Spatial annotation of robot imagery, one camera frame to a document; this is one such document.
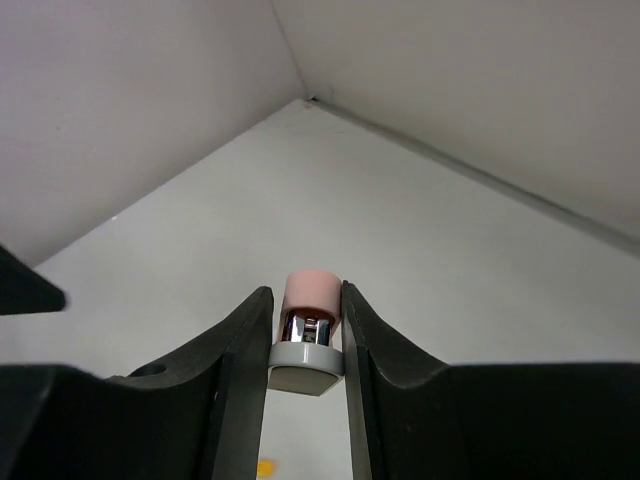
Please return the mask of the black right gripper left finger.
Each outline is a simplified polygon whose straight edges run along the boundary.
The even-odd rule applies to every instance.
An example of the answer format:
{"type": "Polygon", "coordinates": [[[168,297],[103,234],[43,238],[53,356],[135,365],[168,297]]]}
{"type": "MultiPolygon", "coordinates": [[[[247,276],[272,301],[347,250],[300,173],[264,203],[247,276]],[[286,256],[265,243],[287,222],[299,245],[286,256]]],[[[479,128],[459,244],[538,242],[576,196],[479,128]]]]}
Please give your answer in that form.
{"type": "Polygon", "coordinates": [[[224,320],[127,376],[1,370],[5,479],[252,479],[272,339],[260,287],[224,320]]]}

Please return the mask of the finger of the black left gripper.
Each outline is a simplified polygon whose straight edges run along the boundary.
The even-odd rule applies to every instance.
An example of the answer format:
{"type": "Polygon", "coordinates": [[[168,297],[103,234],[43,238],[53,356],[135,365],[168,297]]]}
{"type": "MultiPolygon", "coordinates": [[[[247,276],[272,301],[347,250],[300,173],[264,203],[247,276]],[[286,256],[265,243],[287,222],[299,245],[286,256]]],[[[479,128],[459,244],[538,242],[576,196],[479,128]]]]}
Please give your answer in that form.
{"type": "Polygon", "coordinates": [[[65,293],[1,247],[0,314],[23,315],[59,312],[65,293]]]}

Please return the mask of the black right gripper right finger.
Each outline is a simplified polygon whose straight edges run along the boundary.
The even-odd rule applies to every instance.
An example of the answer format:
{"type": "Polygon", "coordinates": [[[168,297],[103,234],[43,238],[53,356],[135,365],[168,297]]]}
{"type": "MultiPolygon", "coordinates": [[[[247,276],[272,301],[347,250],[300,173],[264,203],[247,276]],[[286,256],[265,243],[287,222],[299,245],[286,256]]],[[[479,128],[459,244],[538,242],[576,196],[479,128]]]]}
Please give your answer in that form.
{"type": "Polygon", "coordinates": [[[449,365],[341,292],[357,479],[635,479],[635,363],[449,365]]]}

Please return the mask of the yellow black utility knife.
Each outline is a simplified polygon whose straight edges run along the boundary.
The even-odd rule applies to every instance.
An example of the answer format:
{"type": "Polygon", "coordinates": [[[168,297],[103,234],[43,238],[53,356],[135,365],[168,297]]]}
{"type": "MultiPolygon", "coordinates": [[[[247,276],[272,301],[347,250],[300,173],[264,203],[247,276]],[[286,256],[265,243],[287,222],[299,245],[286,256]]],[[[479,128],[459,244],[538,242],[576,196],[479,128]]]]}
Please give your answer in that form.
{"type": "Polygon", "coordinates": [[[266,479],[272,477],[277,471],[277,463],[273,460],[260,459],[257,463],[256,478],[266,479]]]}

